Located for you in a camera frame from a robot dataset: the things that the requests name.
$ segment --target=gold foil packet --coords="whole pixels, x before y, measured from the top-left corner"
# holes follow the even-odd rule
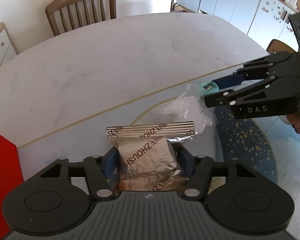
[[[174,150],[165,137],[117,138],[119,190],[167,191],[185,187]]]
[[[107,137],[116,146],[117,138],[166,137],[171,143],[182,142],[195,134],[194,122],[160,123],[157,125],[113,126],[106,130]]]

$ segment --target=marble tabletop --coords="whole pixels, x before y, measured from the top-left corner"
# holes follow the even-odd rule
[[[148,14],[88,25],[0,67],[0,134],[17,147],[198,76],[267,55],[221,18]]]

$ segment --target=red object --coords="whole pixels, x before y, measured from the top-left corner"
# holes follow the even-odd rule
[[[17,147],[0,135],[0,239],[9,232],[1,212],[2,201],[8,192],[22,182]]]

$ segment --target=clear plastic bag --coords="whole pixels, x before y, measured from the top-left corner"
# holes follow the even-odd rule
[[[178,98],[159,110],[161,114],[173,116],[173,122],[194,121],[195,134],[203,132],[206,126],[217,124],[214,109],[209,109],[198,96],[199,86],[190,84]]]

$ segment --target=brown chair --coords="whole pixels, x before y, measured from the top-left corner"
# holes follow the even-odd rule
[[[63,7],[67,7],[67,9],[68,9],[68,15],[69,15],[71,29],[72,30],[75,29],[74,20],[73,20],[71,9],[70,9],[71,4],[75,4],[75,10],[77,13],[78,24],[79,24],[79,27],[82,27],[82,19],[81,19],[79,7],[78,7],[78,2],[80,2],[80,1],[83,1],[85,18],[86,18],[87,25],[89,25],[90,18],[89,18],[89,14],[88,14],[86,0],[55,0],[46,7],[46,15],[49,20],[49,23],[50,23],[50,26],[51,26],[54,36],[57,36],[60,34],[56,19],[53,15],[53,13],[57,10],[59,10],[59,12],[60,12],[60,17],[61,17],[64,31],[65,32],[68,31],[66,20],[65,20],[64,14],[62,12]],[[92,14],[93,14],[94,23],[97,23],[98,18],[97,18],[97,11],[96,11],[96,5],[94,3],[94,0],[91,0],[91,6],[92,6]],[[115,0],[109,0],[109,7],[110,7],[110,19],[116,18],[117,16],[116,16]],[[101,19],[102,19],[102,21],[105,21],[106,17],[105,17],[105,9],[103,6],[103,0],[100,0],[100,10],[101,10]]]
[[[274,54],[275,52],[279,52],[279,51],[287,51],[289,53],[295,53],[295,50],[293,48],[289,47],[287,44],[283,43],[282,41],[276,39],[270,41],[266,51],[269,54]]]

